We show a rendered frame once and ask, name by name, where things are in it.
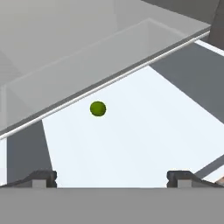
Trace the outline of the clear glass fridge drawer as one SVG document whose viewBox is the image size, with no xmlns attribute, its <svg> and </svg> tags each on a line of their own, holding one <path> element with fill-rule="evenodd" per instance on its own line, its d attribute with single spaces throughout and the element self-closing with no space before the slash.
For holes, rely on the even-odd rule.
<svg viewBox="0 0 224 224">
<path fill-rule="evenodd" d="M 205 37 L 210 25 L 146 19 L 3 85 L 0 139 Z"/>
</svg>

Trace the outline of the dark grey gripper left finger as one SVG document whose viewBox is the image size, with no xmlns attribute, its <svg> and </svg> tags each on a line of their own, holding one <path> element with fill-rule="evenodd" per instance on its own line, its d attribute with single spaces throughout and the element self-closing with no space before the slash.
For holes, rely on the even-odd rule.
<svg viewBox="0 0 224 224">
<path fill-rule="evenodd" d="M 56 171 L 36 170 L 23 179 L 6 184 L 5 187 L 32 187 L 34 180 L 44 180 L 46 188 L 56 188 L 56 179 Z"/>
</svg>

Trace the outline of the white fridge interior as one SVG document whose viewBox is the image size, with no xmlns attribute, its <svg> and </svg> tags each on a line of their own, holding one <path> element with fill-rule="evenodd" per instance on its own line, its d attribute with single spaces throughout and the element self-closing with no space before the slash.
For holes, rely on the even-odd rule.
<svg viewBox="0 0 224 224">
<path fill-rule="evenodd" d="M 60 187 L 223 178 L 224 50 L 198 40 L 0 141 L 0 186 L 46 169 Z"/>
</svg>

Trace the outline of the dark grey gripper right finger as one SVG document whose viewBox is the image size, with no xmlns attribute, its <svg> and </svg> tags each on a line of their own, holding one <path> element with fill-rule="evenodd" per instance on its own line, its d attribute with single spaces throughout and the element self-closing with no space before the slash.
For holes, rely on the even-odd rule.
<svg viewBox="0 0 224 224">
<path fill-rule="evenodd" d="M 212 183 L 198 178 L 190 171 L 168 171 L 166 174 L 168 188 L 182 187 L 218 187 L 216 183 Z"/>
</svg>

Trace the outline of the small green round fruit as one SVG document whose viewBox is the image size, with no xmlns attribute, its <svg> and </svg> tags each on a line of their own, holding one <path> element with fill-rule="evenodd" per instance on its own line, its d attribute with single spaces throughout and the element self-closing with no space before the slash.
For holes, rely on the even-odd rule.
<svg viewBox="0 0 224 224">
<path fill-rule="evenodd" d="M 90 105 L 93 116 L 103 116 L 106 113 L 106 105 L 102 101 L 94 101 Z"/>
</svg>

